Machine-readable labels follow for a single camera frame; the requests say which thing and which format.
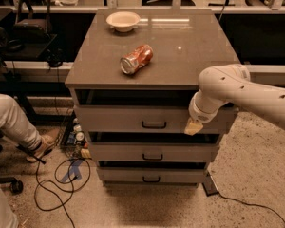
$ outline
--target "top drawer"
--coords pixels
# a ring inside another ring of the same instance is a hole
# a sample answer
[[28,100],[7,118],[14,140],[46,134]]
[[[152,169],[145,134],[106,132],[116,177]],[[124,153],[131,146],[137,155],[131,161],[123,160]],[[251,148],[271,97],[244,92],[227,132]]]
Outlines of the top drawer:
[[75,89],[76,105],[189,106],[196,90]]
[[[74,106],[86,132],[183,133],[189,118],[188,107]],[[223,108],[200,133],[227,133],[237,112]]]

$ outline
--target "crushed soda can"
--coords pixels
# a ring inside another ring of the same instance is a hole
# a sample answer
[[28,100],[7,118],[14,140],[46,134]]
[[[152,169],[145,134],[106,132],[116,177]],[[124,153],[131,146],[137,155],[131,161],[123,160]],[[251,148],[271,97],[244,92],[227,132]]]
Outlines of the crushed soda can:
[[121,58],[121,68],[125,74],[134,74],[146,66],[153,57],[153,49],[145,44],[138,46],[134,51]]

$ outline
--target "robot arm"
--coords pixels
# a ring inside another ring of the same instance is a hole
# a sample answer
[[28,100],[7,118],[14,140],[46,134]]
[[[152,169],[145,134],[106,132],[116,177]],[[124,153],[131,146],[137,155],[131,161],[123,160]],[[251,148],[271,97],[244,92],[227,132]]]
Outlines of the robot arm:
[[250,82],[244,65],[206,68],[199,76],[199,92],[190,102],[189,113],[196,123],[208,123],[227,103],[285,130],[285,88]]

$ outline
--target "bowl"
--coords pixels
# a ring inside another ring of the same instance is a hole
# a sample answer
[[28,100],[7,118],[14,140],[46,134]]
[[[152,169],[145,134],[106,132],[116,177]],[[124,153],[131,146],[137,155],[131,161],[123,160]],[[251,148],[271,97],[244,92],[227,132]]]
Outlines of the bowl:
[[118,11],[110,14],[106,22],[118,32],[129,32],[140,22],[141,17],[135,12]]

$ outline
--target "drawer cabinet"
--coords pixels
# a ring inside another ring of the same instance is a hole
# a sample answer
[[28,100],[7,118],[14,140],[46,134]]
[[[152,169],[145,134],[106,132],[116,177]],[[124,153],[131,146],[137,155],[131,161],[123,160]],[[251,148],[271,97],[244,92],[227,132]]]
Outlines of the drawer cabinet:
[[[209,9],[130,9],[139,24],[119,33],[99,9],[66,78],[74,111],[104,183],[206,183],[237,110],[225,105],[198,134],[184,134],[189,103],[200,73],[238,64],[218,20]],[[121,57],[148,44],[153,58],[125,75]]]
[[226,105],[198,134],[184,134],[196,90],[76,89],[74,110],[104,183],[199,185],[237,110]]

